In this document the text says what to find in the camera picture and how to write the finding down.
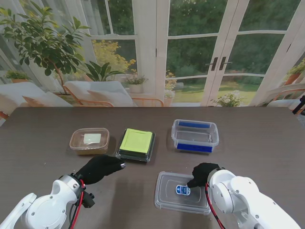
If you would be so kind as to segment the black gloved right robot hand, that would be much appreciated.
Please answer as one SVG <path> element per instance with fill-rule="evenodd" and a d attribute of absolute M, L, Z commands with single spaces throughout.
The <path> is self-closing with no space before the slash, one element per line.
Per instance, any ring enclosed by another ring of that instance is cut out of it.
<path fill-rule="evenodd" d="M 207 183 L 209 174 L 215 169 L 220 169 L 218 164 L 200 163 L 193 168 L 193 179 L 187 183 L 188 188 L 203 187 Z"/>

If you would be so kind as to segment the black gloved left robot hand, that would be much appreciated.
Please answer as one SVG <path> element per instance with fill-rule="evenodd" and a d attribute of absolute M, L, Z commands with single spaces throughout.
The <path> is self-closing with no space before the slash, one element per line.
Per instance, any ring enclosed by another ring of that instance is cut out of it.
<path fill-rule="evenodd" d="M 93 157 L 76 174 L 75 177 L 82 180 L 84 184 L 91 185 L 98 183 L 105 176 L 125 168 L 125 162 L 116 157 L 98 155 Z"/>

